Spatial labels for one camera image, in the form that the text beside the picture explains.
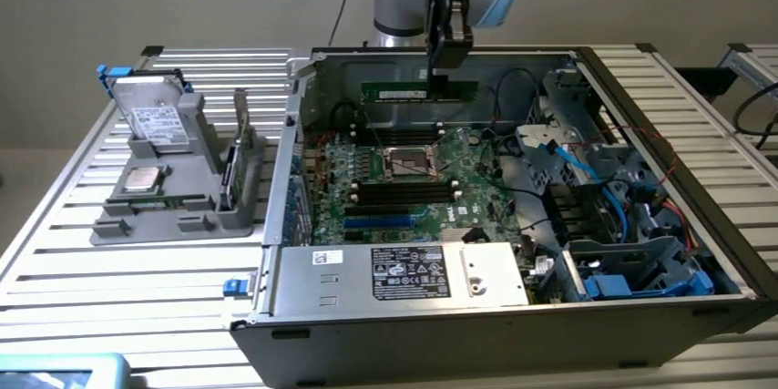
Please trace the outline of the grey metal disk bay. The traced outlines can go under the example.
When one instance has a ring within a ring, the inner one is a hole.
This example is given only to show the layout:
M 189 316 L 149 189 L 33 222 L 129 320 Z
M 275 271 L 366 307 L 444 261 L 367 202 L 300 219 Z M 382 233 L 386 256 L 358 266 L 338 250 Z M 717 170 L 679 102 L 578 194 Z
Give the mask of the grey metal disk bay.
M 595 96 L 574 67 L 550 71 L 540 80 L 539 96 L 516 136 L 527 168 L 543 183 L 587 184 L 615 175 L 614 161 L 597 136 L 599 127 L 586 109 L 587 99 Z

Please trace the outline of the blue case latch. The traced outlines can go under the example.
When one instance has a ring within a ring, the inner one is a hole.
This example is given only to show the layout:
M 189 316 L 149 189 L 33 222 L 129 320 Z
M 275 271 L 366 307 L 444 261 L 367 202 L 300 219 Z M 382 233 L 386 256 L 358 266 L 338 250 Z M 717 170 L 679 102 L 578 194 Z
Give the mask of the blue case latch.
M 256 280 L 256 271 L 232 276 L 223 284 L 223 296 L 234 299 L 251 298 L 254 296 Z

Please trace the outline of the grey parts rack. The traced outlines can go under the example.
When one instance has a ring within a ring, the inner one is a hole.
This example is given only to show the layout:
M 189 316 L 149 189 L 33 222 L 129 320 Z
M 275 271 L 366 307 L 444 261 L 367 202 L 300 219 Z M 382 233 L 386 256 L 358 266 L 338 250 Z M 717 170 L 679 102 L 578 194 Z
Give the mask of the grey parts rack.
M 236 132 L 220 138 L 203 108 L 201 94 L 183 94 L 177 112 L 188 136 L 185 145 L 155 147 L 147 140 L 129 140 L 127 165 L 103 202 L 103 214 L 91 225 L 92 245 L 228 239 L 252 233 L 266 138 L 254 130 L 242 199 L 235 210 L 219 211 L 222 175 Z M 128 193 L 123 186 L 136 167 L 160 167 L 163 176 L 151 191 Z

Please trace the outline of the silver chipset heatsink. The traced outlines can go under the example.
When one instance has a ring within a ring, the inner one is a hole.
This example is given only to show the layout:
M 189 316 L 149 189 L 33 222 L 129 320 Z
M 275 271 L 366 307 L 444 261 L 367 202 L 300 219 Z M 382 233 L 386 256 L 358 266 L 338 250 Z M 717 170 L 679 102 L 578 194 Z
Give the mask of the silver chipset heatsink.
M 439 241 L 443 243 L 470 243 L 478 241 L 480 232 L 474 228 L 450 228 L 440 231 Z

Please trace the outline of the slatted metal side table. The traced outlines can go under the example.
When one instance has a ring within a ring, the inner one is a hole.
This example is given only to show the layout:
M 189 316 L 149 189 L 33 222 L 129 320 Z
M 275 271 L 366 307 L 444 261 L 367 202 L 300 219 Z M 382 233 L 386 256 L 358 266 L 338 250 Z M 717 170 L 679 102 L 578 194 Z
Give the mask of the slatted metal side table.
M 778 43 L 729 43 L 717 67 L 730 71 L 722 97 L 761 91 L 778 83 Z

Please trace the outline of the blue plastic drive tray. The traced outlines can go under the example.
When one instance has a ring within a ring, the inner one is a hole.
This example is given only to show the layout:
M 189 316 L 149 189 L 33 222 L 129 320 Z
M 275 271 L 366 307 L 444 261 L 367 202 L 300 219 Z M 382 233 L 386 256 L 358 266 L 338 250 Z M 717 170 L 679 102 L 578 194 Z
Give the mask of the blue plastic drive tray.
M 689 280 L 633 291 L 622 275 L 593 275 L 583 280 L 586 296 L 594 301 L 707 296 L 715 293 L 715 285 L 703 271 L 695 271 Z

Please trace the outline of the silver CPU chip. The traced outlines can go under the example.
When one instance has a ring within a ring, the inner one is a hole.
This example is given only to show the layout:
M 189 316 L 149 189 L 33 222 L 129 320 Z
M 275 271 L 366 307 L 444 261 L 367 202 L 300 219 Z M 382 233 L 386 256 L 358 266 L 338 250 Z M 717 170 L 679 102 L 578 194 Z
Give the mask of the silver CPU chip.
M 163 176 L 160 167 L 136 167 L 129 170 L 123 191 L 128 193 L 148 192 Z

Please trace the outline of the blue disk caddy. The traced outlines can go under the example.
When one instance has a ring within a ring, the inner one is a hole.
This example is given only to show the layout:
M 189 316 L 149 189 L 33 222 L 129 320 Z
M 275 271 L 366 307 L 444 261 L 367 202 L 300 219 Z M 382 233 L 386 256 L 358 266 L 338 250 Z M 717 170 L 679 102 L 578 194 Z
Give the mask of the blue disk caddy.
M 179 86 L 183 92 L 192 92 L 191 83 L 184 78 L 184 73 L 180 68 L 171 69 L 135 69 L 133 67 L 108 67 L 99 65 L 96 70 L 99 82 L 104 88 L 105 94 L 111 99 L 116 98 L 115 84 L 121 78 L 131 77 L 163 77 L 172 80 L 172 83 Z

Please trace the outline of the open grey PC case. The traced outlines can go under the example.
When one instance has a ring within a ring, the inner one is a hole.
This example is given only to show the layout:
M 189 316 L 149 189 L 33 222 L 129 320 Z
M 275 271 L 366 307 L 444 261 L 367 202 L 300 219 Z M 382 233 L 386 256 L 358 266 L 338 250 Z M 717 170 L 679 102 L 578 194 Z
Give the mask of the open grey PC case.
M 576 68 L 615 175 L 540 182 L 516 128 L 543 76 Z M 252 308 L 228 326 L 264 383 L 287 389 L 424 382 L 591 369 L 655 368 L 719 334 L 778 316 L 778 169 L 709 107 L 650 45 L 507 46 L 471 52 L 448 81 L 476 81 L 460 103 L 364 103 L 362 82 L 427 82 L 408 47 L 318 49 L 296 62 L 266 215 Z M 284 320 L 272 316 L 280 252 L 311 242 L 304 149 L 350 126 L 443 122 L 482 131 L 510 193 L 512 248 L 530 304 L 492 311 Z M 583 280 L 622 275 L 633 291 L 703 271 L 715 293 L 594 301 Z

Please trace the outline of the green RAM stick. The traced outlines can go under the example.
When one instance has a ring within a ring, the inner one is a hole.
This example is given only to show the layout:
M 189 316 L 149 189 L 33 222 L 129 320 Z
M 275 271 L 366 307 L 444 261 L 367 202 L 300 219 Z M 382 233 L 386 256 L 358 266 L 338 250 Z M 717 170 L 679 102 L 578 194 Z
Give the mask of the green RAM stick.
M 428 93 L 428 83 L 362 82 L 362 101 L 364 103 L 460 103 L 478 96 L 476 81 L 448 81 L 446 88 Z

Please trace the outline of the green motherboard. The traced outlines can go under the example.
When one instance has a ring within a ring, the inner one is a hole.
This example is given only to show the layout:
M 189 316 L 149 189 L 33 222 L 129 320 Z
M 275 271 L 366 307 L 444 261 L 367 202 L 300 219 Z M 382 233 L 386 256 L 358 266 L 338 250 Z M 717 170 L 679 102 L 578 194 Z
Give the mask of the green motherboard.
M 474 228 L 480 232 L 476 243 L 511 241 L 518 238 L 518 221 L 512 218 L 512 199 L 498 188 L 494 170 L 484 154 L 482 131 L 446 126 L 435 149 L 439 178 L 448 181 L 456 200 L 450 204 L 399 205 L 410 208 L 414 218 L 408 229 L 346 229 L 344 208 L 356 204 L 354 190 L 359 183 L 383 182 L 370 177 L 371 151 L 358 147 L 355 131 L 350 126 L 342 132 L 314 135 L 304 149 L 307 181 L 312 195 L 312 237 L 318 246 L 336 244 L 404 243 L 439 241 L 440 231 L 450 228 Z M 347 230 L 362 230 L 364 242 L 347 243 Z

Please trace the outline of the teal plastic box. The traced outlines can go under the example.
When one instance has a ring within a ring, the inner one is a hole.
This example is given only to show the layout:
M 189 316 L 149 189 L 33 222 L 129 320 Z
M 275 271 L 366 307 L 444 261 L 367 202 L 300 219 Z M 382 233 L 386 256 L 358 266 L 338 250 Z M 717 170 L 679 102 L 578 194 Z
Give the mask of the teal plastic box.
M 0 353 L 0 389 L 129 389 L 119 353 Z

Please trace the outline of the silver hard disk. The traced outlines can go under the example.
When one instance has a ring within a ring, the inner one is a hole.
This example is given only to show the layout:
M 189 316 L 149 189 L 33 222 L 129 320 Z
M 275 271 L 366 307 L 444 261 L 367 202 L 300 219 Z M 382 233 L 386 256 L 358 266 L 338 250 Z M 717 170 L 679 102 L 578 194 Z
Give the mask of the silver hard disk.
M 180 81 L 165 76 L 120 77 L 113 94 L 135 137 L 155 147 L 188 143 L 177 102 L 184 93 Z

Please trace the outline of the blue expansion slot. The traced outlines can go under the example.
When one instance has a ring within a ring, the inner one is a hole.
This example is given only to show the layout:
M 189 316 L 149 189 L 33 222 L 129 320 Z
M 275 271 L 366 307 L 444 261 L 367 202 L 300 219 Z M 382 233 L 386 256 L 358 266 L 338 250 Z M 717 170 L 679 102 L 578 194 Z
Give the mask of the blue expansion slot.
M 343 226 L 346 229 L 408 229 L 414 222 L 410 216 L 346 218 Z

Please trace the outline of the graphics card with bracket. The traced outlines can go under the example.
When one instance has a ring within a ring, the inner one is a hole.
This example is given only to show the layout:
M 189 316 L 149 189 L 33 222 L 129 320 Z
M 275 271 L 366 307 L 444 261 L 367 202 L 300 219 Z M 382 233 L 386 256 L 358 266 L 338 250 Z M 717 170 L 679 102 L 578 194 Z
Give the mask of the graphics card with bracket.
M 254 148 L 254 128 L 248 107 L 248 90 L 238 88 L 234 94 L 234 108 L 236 110 L 238 130 L 230 143 L 226 158 L 226 170 L 220 182 L 219 211 L 235 210 L 242 199 L 242 192 L 247 174 L 247 158 Z

